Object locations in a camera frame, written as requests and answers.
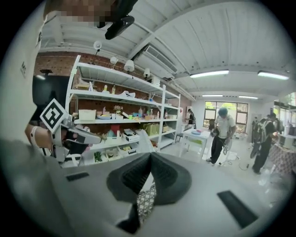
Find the white wall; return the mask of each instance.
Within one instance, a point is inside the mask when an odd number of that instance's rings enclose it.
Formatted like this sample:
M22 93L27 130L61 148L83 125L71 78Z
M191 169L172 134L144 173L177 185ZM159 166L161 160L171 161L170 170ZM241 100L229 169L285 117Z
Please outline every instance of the white wall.
M249 128L252 124L251 121L251 114L252 113L257 113L257 114L262 114L262 117L270 113L270 108L273 107L273 102L262 104L259 102L252 101L250 102L249 100L240 100L238 98L224 98L222 100L214 99L214 98L207 98L205 99L197 99L195 102L192 103L192 111L195 115L196 119L196 125L197 128L202 128L204 124L204 109L205 109L205 102L206 101L220 101L220 102L236 102L236 103L246 103L248 104L248 118L247 118L247 127L246 131L249 131Z

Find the wrist strap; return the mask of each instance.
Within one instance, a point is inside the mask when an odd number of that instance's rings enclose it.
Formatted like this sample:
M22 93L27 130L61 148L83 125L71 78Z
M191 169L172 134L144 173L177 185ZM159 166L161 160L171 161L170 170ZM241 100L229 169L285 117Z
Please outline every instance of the wrist strap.
M32 144L33 146L36 146L36 147L39 148L39 146L37 145L36 140L35 140L35 133L36 133L37 128L38 128L38 126L34 126L34 127L32 128L32 131L31 131L31 133L30 133L30 138L31 138L31 144Z

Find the ceiling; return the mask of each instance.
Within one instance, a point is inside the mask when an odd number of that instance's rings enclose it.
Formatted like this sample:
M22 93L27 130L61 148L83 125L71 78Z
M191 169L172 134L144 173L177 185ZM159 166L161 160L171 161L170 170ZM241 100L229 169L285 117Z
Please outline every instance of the ceiling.
M105 40L106 28L58 15L43 28L41 52L95 53L149 67L168 83L193 96L220 93L251 95L265 101L296 91L296 51L280 23L252 0L138 0L135 23L120 36ZM175 70L147 52L157 49ZM229 75L191 79L189 74L229 69ZM281 81L257 76L260 70L289 75Z

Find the white table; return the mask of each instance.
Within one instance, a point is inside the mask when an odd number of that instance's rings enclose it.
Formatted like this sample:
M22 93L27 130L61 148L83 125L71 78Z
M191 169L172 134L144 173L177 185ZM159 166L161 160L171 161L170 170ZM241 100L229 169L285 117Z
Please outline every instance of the white table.
M183 132L183 138L181 140L181 149L180 149L179 157L181 157L183 149L187 145L188 145L187 151L189 151L190 143L193 143L193 142L190 142L188 139L200 141L201 144L198 144L198 143L195 143L195 144L199 145L202 148L201 157L203 157L204 149L207 145L208 138L210 137L210 132L209 131L202 131L202 133L200 135L194 135L191 133L192 131L196 131L196 129L191 128L191 129Z

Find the floor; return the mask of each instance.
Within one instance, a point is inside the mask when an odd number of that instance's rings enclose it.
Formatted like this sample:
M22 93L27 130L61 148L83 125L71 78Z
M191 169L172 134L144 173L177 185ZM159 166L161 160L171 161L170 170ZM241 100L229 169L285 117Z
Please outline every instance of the floor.
M189 151L184 149L182 159L190 160L193 162L207 163L206 159L210 157L211 144L213 138L210 137L207 141L206 149L202 159L198 155L199 148L192 147ZM167 146L161 152L175 155L180 150L180 143L175 143ZM275 203L283 200L288 195L289 189L292 187L292 178L284 180L276 175L270 175L273 164L266 162L265 166L261 169L261 174L257 175L253 172L252 166L254 159L250 159L252 146L245 139L233 140L232 148L226 161L226 156L221 153L214 168L227 173L239 182L249 186L261 200L264 206L273 207Z

